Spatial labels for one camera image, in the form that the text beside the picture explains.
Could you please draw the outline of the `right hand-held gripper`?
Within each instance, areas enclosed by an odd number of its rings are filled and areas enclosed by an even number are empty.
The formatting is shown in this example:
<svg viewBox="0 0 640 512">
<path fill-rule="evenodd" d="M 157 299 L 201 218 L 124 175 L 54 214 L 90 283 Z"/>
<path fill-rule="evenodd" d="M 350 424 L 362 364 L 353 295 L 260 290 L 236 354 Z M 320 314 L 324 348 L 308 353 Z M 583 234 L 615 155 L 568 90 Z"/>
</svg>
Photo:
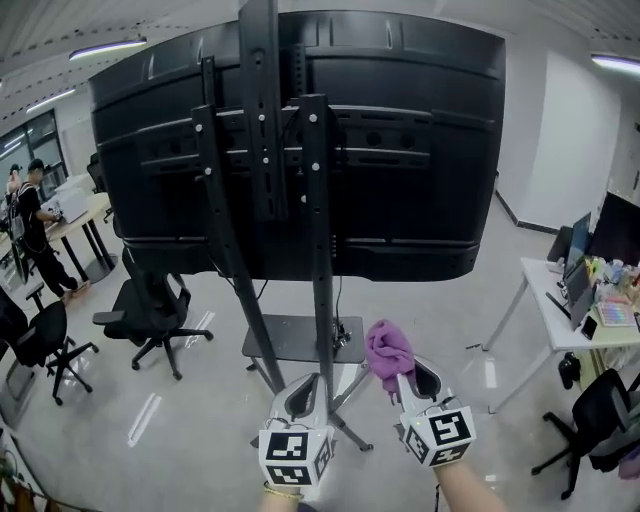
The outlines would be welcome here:
<svg viewBox="0 0 640 512">
<path fill-rule="evenodd" d="M 436 405 L 455 395 L 447 377 L 442 368 L 423 356 L 414 357 L 414 378 L 397 376 L 403 444 L 420 465 L 430 468 L 462 460 L 476 440 L 470 407 L 426 410 L 426 402 Z"/>
</svg>

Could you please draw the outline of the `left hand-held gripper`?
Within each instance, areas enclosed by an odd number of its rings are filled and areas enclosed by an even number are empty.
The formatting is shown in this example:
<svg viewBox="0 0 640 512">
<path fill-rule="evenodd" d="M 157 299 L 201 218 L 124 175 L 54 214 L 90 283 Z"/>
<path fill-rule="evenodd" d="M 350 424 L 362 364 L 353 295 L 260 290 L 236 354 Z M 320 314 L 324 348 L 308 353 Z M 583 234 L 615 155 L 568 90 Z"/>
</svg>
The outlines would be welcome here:
<svg viewBox="0 0 640 512">
<path fill-rule="evenodd" d="M 299 490 L 319 487 L 334 456 L 334 429 L 326 426 L 326 379 L 309 373 L 294 380 L 274 397 L 269 418 L 278 421 L 258 435 L 259 465 L 267 484 Z"/>
</svg>

